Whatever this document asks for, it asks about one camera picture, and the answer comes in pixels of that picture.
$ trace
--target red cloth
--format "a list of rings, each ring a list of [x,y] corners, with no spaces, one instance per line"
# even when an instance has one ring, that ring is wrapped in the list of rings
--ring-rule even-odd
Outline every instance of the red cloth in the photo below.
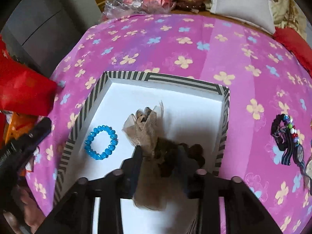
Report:
[[[293,52],[299,63],[312,77],[312,49],[308,43],[292,28],[275,28],[274,40],[283,44],[285,48]]]
[[[14,61],[0,37],[0,109],[47,116],[56,89],[55,82]]]

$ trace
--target watch face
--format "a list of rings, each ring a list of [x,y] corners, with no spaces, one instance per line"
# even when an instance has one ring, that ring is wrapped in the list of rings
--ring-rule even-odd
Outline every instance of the watch face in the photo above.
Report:
[[[299,144],[298,149],[297,149],[297,158],[299,162],[303,161],[303,156],[304,156],[303,147],[301,144]]]

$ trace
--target purple bedsheet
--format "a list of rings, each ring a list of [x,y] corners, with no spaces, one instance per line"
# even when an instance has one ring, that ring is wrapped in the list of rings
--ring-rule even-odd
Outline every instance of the purple bedsheet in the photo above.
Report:
[[[293,116],[305,147],[312,138],[312,85],[282,45],[241,25],[198,15],[132,16],[91,27],[58,65],[59,85],[29,186],[43,212],[53,206],[65,141],[84,100],[106,70],[153,71],[230,87],[228,137],[220,175],[241,176],[284,233],[300,233],[312,203],[299,168],[281,165],[270,136],[276,114]]]

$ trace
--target white pillow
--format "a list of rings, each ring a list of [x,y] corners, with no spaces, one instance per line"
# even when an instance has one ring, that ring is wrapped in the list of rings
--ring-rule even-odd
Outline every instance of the white pillow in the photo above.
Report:
[[[251,22],[274,34],[270,5],[271,0],[213,0],[210,12],[236,18],[245,23]]]

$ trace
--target silver bolt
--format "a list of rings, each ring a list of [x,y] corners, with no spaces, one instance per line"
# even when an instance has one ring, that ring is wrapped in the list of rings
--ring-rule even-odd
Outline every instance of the silver bolt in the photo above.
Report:
[[[241,179],[241,177],[234,176],[234,177],[232,178],[232,181],[234,181],[235,183],[241,183],[243,180]]]
[[[85,185],[88,182],[87,178],[80,178],[78,179],[78,184],[79,185]]]
[[[207,174],[207,171],[204,170],[204,169],[197,169],[197,170],[196,170],[196,173],[197,173],[198,175],[206,175],[206,174]]]
[[[113,174],[115,176],[120,176],[120,175],[124,174],[124,171],[122,169],[116,169],[113,171]]]

